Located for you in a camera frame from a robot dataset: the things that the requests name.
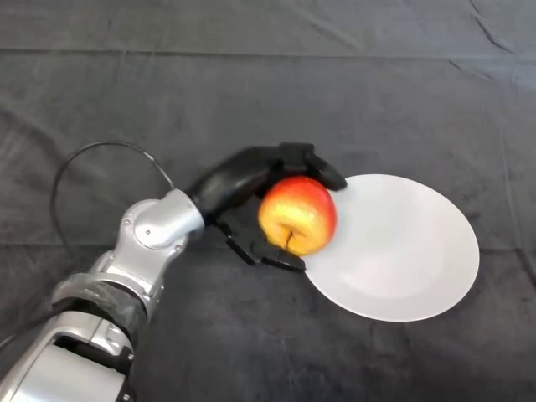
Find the black fabric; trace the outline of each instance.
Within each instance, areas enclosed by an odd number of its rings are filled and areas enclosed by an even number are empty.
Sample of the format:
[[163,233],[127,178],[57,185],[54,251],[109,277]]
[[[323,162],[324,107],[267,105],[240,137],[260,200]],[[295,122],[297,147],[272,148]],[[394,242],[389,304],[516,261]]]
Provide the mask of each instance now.
[[[0,336],[72,271],[47,214],[68,152],[135,142],[185,188],[244,146],[314,142],[347,176],[451,199],[482,249],[471,293],[430,320],[373,322],[209,230],[169,271],[140,399],[533,400],[534,17],[532,0],[3,2]],[[59,209],[87,266],[126,208],[164,191],[128,150],[76,162]]]

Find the apple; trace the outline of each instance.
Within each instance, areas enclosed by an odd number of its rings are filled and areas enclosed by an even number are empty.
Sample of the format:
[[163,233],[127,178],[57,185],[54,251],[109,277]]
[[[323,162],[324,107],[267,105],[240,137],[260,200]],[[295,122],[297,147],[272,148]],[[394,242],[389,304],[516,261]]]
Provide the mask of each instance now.
[[273,245],[295,255],[308,255],[332,239],[337,210],[329,192],[316,180],[286,178],[263,198],[259,224]]

